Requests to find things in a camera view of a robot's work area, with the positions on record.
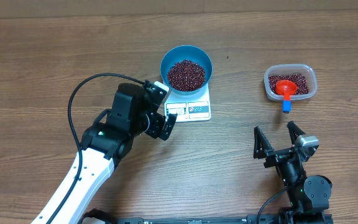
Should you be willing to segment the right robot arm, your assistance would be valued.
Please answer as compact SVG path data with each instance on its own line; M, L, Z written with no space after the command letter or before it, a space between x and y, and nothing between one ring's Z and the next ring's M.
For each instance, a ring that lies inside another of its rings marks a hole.
M288 122L287 128L291 146L281 150L271 146L258 126L254 128L254 158L265 159L266 168L274 167L284 188L270 197L256 215L249 215L247 219L255 223L332 223L332 216L324 213L329 208L332 182L323 175L307 176L303 167L317 151L319 140L303 132L293 121ZM279 208L277 214L264 215L265 207L284 193L288 195L290 206Z

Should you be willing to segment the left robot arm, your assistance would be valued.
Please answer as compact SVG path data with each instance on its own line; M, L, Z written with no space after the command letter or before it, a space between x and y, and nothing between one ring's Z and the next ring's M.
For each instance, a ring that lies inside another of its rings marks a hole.
M142 133L167 140L176 116L157 112L170 89L160 82L122 83L112 107L85 130L70 170L34 223L78 223L100 186Z

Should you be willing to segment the red adzuki beans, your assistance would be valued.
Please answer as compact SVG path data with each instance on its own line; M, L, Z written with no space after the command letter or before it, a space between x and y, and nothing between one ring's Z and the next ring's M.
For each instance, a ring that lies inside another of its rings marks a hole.
M189 92L204 85L205 75L205 69L199 63L184 59L169 69L167 80L175 90Z

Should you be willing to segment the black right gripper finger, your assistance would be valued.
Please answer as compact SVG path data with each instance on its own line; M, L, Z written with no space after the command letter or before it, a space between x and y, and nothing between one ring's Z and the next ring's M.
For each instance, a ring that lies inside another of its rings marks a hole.
M304 135L305 132L303 132L295 123L294 121L289 121L287 124L287 128L290 134L291 144L295 147L300 147L301 143L298 139L301 135Z
M265 137L261 129L256 126L254 128L254 159L263 159L271 155L273 147Z

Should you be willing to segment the red measuring scoop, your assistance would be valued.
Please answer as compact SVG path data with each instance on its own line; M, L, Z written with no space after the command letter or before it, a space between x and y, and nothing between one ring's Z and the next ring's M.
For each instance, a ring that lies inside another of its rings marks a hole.
M280 80L277 82L275 91L283 96L282 111L289 113L291 111L291 96L295 95L298 86L290 80Z

